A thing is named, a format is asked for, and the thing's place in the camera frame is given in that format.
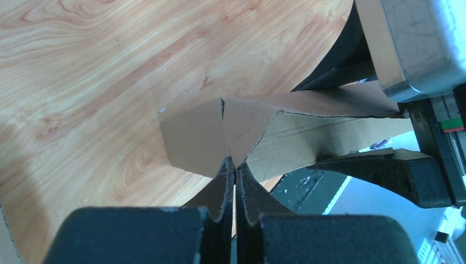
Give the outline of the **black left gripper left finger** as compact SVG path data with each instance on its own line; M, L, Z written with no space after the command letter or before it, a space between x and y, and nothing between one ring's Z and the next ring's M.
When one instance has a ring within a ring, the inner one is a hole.
M234 165L180 207L83 207L60 226L45 263L229 263Z

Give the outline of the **brown cardboard box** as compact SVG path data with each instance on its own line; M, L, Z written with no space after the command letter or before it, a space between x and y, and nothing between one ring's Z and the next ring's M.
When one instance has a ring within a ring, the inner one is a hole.
M413 129L374 81L217 98L164 118L160 128L172 166L212 178L229 157L260 182Z

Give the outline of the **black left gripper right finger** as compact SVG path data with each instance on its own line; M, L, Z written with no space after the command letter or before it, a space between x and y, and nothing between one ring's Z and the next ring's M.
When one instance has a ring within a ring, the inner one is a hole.
M417 263L401 225L386 216L302 215L235 171L238 263Z

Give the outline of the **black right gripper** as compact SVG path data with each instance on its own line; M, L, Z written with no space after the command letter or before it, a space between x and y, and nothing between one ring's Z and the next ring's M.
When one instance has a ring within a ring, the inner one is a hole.
M421 152L385 148L323 159L307 168L364 180L420 208L465 206L465 84L399 106L411 118Z

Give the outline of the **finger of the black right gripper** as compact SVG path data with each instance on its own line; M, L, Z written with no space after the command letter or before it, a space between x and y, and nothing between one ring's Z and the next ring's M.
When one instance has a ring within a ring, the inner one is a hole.
M340 87L363 79L375 79L375 68L353 2L346 24L329 52L293 91Z

